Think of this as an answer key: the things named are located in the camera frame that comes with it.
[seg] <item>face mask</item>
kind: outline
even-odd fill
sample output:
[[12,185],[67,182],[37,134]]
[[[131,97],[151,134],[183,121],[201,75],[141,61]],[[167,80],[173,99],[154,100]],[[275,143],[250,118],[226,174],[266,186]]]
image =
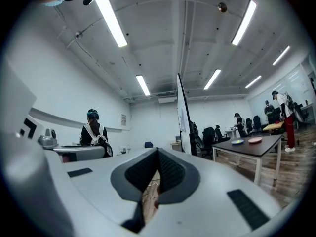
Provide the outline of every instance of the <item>face mask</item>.
[[48,6],[48,7],[58,6],[58,5],[60,5],[63,1],[64,1],[64,0],[58,0],[58,1],[54,1],[54,2],[43,3],[43,5]]

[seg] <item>red pants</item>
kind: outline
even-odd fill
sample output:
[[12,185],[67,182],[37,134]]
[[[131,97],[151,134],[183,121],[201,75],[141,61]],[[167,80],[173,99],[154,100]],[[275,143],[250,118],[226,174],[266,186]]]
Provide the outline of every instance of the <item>red pants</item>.
[[285,118],[285,127],[287,132],[287,144],[289,148],[294,148],[295,138],[294,138],[294,115]]

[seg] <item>white t-shirt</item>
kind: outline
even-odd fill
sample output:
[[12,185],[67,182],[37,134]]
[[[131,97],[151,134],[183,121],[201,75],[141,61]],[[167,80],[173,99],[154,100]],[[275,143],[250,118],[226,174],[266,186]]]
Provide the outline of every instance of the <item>white t-shirt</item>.
[[280,108],[281,107],[281,104],[285,104],[285,115],[286,115],[286,118],[288,118],[289,116],[291,116],[291,114],[293,114],[293,112],[288,108],[288,99],[286,96],[284,96],[283,94],[278,94],[277,95],[277,102],[278,104],[280,105]]

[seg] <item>dark tabletop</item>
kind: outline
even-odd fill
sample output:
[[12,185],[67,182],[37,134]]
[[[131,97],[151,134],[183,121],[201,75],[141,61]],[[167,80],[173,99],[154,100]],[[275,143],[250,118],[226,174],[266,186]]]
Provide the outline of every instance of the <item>dark tabletop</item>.
[[[233,151],[239,154],[262,157],[265,153],[269,152],[273,146],[281,139],[282,135],[263,136],[262,141],[259,143],[251,144],[248,138],[231,138],[228,141],[213,144],[213,147]],[[242,139],[244,142],[239,145],[233,145],[232,141]]]

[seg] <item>fluorescent light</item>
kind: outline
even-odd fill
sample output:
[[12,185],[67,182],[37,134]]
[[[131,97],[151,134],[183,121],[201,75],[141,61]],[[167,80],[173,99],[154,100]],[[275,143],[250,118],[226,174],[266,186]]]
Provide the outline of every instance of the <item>fluorescent light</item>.
[[255,80],[253,80],[250,84],[246,86],[246,89],[248,89],[251,85],[253,85],[257,80],[259,80],[261,76],[258,76]]
[[295,76],[298,73],[298,71],[296,73],[294,73],[291,77],[289,77],[289,79],[291,79],[293,76]]
[[215,70],[214,74],[212,75],[211,79],[208,81],[204,89],[208,89],[212,85],[212,83],[215,81],[215,79],[217,78],[220,72],[221,72],[220,69]]
[[150,96],[149,90],[147,89],[146,83],[144,81],[144,78],[142,75],[136,76],[136,79],[138,80],[140,86],[143,89],[143,92],[145,93],[146,96]]
[[277,87],[275,87],[273,90],[275,90],[276,88],[279,88],[281,86],[281,84],[280,85],[278,85]]
[[119,22],[114,14],[110,0],[95,0],[99,9],[110,28],[110,31],[118,44],[118,47],[123,47],[127,45],[124,34],[119,26]]
[[287,48],[283,51],[283,53],[272,63],[274,66],[278,61],[286,54],[286,52],[290,49],[290,46],[288,45]]
[[298,77],[294,78],[291,82],[293,82],[294,80],[296,80]]
[[253,16],[253,13],[255,12],[256,7],[257,7],[257,4],[254,1],[250,0],[248,7],[247,7],[247,10],[246,10],[246,13],[242,19],[241,24],[239,25],[237,33],[235,34],[235,37],[232,41],[233,45],[239,44],[243,34],[245,33],[245,31],[250,23],[250,20]]

